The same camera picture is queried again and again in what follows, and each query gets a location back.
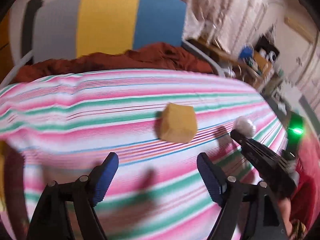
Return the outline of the floral sleeve forearm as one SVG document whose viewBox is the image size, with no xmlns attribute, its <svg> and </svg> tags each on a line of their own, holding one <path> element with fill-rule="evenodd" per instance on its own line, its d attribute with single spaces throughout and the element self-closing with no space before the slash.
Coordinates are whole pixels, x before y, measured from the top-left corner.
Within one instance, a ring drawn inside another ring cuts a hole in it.
<svg viewBox="0 0 320 240">
<path fill-rule="evenodd" d="M 298 219 L 291 221 L 291 224 L 292 231 L 289 235 L 289 240 L 303 240 L 308 233 L 306 226 Z"/>
</svg>

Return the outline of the person's right hand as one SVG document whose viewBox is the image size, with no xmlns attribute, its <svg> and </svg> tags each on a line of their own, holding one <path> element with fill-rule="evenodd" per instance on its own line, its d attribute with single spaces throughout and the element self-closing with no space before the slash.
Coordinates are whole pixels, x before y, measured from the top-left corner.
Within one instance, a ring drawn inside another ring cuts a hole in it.
<svg viewBox="0 0 320 240">
<path fill-rule="evenodd" d="M 279 207 L 281 216 L 283 218 L 283 222 L 284 222 L 287 234 L 290 235 L 292 232 L 292 224 L 290 222 L 291 202 L 289 198 L 283 198 L 278 200 L 278 207 Z"/>
</svg>

